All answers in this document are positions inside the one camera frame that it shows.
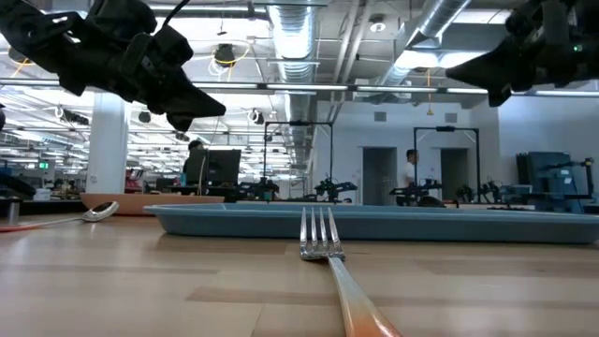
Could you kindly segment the black metal rig frame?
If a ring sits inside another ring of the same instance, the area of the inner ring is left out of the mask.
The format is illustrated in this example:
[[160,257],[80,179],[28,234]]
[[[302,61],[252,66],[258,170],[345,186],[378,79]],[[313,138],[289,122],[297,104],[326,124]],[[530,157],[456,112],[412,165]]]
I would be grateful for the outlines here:
[[466,133],[466,136],[469,136],[469,132],[472,132],[475,135],[474,144],[475,144],[475,168],[476,168],[476,196],[477,201],[482,201],[482,195],[480,193],[480,188],[482,186],[481,182],[481,167],[480,167],[480,131],[479,128],[476,127],[456,127],[452,125],[439,125],[439,126],[416,126],[413,128],[413,148],[417,152],[417,144],[418,137],[417,133],[419,130],[430,130],[435,132],[456,132],[462,131]]
[[308,127],[308,126],[320,126],[325,125],[329,128],[329,177],[332,178],[333,175],[333,157],[334,157],[334,123],[332,122],[310,122],[310,121],[288,121],[288,122],[265,122],[264,123],[264,131],[263,131],[263,168],[262,168],[262,176],[260,178],[261,181],[267,180],[267,146],[269,142],[270,133],[268,128],[270,125],[288,125],[292,127]]

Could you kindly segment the steel spoon with red handle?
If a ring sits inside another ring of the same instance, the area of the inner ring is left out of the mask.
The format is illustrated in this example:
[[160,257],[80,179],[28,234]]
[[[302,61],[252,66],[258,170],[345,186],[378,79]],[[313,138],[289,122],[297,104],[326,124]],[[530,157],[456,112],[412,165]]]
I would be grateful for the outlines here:
[[82,216],[72,217],[66,219],[52,220],[48,222],[42,223],[34,223],[29,225],[16,225],[16,226],[0,226],[0,233],[8,233],[8,232],[16,232],[16,231],[24,231],[31,229],[38,229],[42,227],[54,226],[65,223],[74,223],[74,224],[82,224],[82,223],[97,223],[103,221],[114,215],[119,209],[119,203],[116,201],[106,202],[99,206],[96,206],[92,209],[89,209]]

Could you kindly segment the grey door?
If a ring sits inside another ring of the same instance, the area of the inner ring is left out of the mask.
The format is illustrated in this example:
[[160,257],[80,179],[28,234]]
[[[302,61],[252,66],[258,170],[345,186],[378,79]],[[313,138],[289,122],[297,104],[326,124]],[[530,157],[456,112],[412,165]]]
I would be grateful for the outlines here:
[[456,192],[469,182],[468,150],[441,150],[441,185],[443,200],[453,200]]
[[362,203],[390,206],[396,203],[390,191],[397,184],[397,149],[365,147],[362,151]]

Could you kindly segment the person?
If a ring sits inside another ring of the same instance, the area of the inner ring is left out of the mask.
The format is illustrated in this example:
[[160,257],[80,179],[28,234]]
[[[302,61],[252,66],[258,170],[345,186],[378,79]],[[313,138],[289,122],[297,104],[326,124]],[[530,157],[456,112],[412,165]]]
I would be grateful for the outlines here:
[[406,152],[406,163],[402,171],[402,181],[405,187],[416,182],[416,165],[418,162],[418,152],[410,149]]
[[199,185],[202,180],[206,162],[206,151],[200,140],[192,140],[188,144],[189,155],[183,164],[186,184]]

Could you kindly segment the white pillar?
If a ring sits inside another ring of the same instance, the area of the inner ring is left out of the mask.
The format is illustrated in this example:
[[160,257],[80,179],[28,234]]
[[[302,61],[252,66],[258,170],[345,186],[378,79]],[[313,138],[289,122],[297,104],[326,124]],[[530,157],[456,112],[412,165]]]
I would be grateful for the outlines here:
[[130,108],[119,96],[96,93],[91,122],[88,194],[122,194],[125,186]]

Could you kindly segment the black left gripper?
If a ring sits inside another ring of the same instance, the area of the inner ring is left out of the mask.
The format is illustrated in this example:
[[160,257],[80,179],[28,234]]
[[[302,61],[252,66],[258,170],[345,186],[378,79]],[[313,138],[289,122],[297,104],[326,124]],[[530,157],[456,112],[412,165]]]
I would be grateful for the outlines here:
[[143,0],[94,0],[82,23],[74,26],[80,41],[67,54],[66,69],[58,73],[60,85],[74,95],[88,87],[115,94],[127,102],[144,102],[156,114],[165,114],[178,132],[187,132],[193,120],[219,117],[226,107],[195,87],[176,78],[153,85],[144,94],[125,69],[125,53],[139,34],[156,28],[153,11]]

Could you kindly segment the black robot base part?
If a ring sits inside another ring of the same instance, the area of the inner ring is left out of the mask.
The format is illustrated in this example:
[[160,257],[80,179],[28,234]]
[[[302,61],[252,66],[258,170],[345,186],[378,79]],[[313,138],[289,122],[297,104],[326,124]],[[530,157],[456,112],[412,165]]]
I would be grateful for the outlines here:
[[0,171],[0,197],[32,199],[36,193],[30,184]]

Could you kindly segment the long ceiling light strip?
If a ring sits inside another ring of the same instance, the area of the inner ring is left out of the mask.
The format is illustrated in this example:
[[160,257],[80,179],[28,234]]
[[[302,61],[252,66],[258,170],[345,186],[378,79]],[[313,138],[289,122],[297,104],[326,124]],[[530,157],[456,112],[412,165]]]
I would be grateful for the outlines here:
[[[376,86],[343,84],[305,84],[305,83],[258,83],[258,82],[214,82],[195,81],[193,85],[204,90],[220,91],[287,91],[287,92],[357,92],[372,94],[431,94],[431,95],[487,95],[484,89],[461,87],[428,86]],[[513,93],[512,96],[597,98],[599,91],[579,90],[531,90]]]

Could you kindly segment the blue plastic tray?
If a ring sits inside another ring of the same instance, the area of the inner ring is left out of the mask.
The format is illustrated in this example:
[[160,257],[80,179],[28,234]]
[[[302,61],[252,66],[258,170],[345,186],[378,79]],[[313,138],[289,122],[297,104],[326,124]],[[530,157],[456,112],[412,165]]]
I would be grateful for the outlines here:
[[303,212],[332,210],[346,241],[525,242],[590,244],[599,241],[599,215],[464,210],[318,203],[153,205],[173,235],[297,239]]

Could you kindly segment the black computer monitor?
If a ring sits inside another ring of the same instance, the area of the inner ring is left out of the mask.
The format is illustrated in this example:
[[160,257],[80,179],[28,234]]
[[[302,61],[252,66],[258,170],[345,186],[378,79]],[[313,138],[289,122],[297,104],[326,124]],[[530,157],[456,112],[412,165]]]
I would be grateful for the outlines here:
[[205,150],[206,162],[201,183],[236,183],[240,171],[240,150]]

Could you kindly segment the metal post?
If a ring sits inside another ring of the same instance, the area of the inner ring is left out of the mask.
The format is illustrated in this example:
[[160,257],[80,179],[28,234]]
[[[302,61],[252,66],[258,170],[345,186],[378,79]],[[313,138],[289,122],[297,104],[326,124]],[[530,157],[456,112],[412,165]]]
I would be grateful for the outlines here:
[[8,200],[7,221],[10,226],[19,224],[21,203],[22,201],[19,198],[10,198]]

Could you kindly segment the peach plate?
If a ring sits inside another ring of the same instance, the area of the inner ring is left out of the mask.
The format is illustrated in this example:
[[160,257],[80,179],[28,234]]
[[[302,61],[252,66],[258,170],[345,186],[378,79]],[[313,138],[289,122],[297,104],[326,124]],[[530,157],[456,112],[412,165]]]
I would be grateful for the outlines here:
[[223,203],[224,197],[183,196],[176,194],[80,194],[81,202],[89,209],[106,202],[119,204],[116,212],[122,216],[150,216],[144,211],[146,206]]

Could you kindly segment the silver ventilation duct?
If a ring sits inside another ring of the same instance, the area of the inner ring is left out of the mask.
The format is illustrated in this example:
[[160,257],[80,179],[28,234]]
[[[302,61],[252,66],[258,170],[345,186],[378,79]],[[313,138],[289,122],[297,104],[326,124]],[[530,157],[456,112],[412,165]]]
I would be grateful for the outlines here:
[[[286,84],[314,82],[316,9],[304,6],[268,6],[272,23],[272,42],[277,58],[280,81]],[[308,95],[285,94],[285,115],[289,122],[308,121],[312,99]],[[306,145],[308,127],[290,127],[292,163],[305,166],[310,156]]]
[[378,86],[402,84],[416,66],[409,66],[408,52],[415,45],[432,40],[441,43],[442,35],[472,0],[426,0],[416,18],[405,22],[396,35],[400,48],[398,57],[389,69],[377,80]]

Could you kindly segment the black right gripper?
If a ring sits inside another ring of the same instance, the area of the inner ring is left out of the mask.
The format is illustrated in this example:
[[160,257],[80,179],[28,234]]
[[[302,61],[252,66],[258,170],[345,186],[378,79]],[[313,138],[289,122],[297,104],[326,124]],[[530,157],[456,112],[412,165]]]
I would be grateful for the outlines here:
[[446,76],[488,91],[488,103],[497,108],[512,91],[537,84],[563,88],[578,71],[570,14],[578,0],[526,0],[505,22],[509,38],[494,50],[452,66]]

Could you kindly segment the blue equipment cabinet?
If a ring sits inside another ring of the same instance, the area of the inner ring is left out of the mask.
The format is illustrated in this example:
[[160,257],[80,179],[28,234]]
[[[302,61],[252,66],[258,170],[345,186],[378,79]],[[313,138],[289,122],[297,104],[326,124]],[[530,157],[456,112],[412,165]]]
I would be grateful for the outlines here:
[[[584,213],[583,201],[594,198],[593,163],[591,157],[573,161],[570,154],[561,152],[517,154],[519,184],[531,187],[520,198],[538,211]],[[584,193],[577,186],[575,169],[584,170]]]

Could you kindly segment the black ceiling device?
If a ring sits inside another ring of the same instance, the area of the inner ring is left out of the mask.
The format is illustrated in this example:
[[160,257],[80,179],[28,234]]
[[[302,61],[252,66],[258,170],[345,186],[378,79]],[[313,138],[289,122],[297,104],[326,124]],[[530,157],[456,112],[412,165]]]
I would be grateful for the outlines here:
[[232,44],[219,44],[213,56],[214,62],[220,67],[232,67],[236,57]]

